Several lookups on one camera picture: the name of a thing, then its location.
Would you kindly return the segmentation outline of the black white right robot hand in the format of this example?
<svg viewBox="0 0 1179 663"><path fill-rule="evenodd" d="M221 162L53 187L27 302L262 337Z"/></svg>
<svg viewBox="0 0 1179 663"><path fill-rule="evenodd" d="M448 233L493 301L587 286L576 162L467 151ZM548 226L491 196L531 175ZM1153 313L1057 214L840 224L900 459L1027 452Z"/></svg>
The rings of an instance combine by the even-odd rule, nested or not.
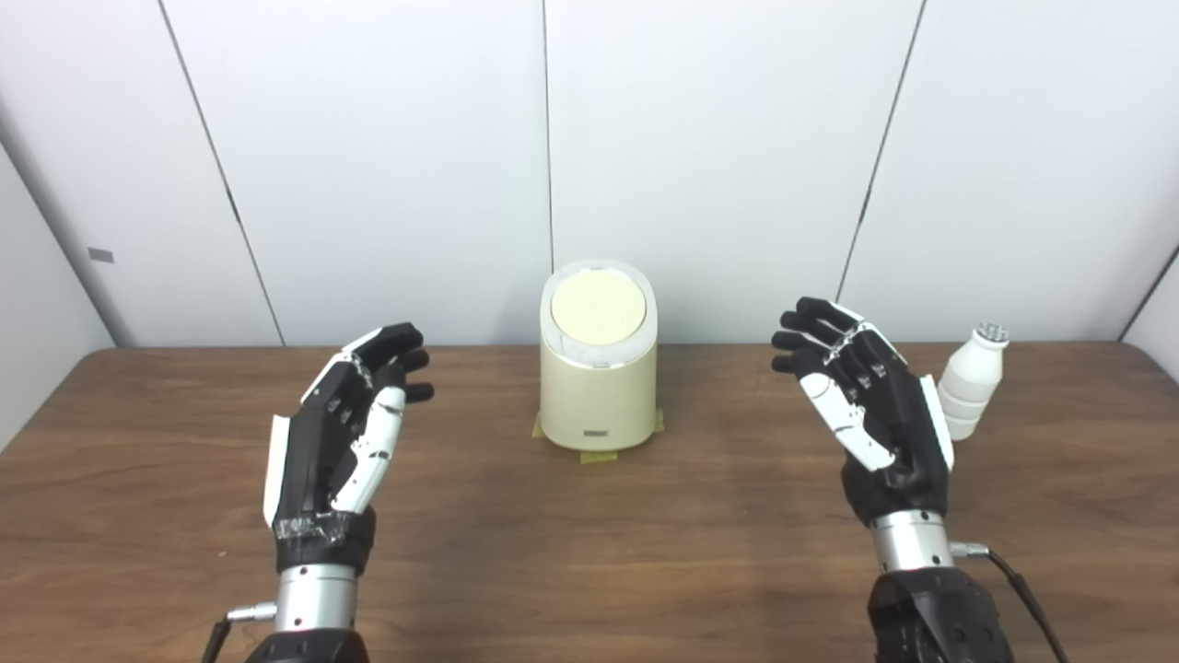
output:
<svg viewBox="0 0 1179 663"><path fill-rule="evenodd" d="M864 526L918 511L946 516L954 444L930 375L915 373L870 320L802 297L772 336L791 374L847 453L847 503Z"/></svg>

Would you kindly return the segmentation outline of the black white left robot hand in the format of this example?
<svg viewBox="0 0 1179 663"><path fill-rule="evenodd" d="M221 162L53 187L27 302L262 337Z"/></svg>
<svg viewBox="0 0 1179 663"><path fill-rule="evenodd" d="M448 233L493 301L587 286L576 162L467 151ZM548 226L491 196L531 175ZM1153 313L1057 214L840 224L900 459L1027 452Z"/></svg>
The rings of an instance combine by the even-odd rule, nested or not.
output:
<svg viewBox="0 0 1179 663"><path fill-rule="evenodd" d="M290 416L274 416L263 518L276 569L335 564L365 572L378 493L409 403L434 396L409 375L429 362L410 322L380 327L332 354Z"/></svg>

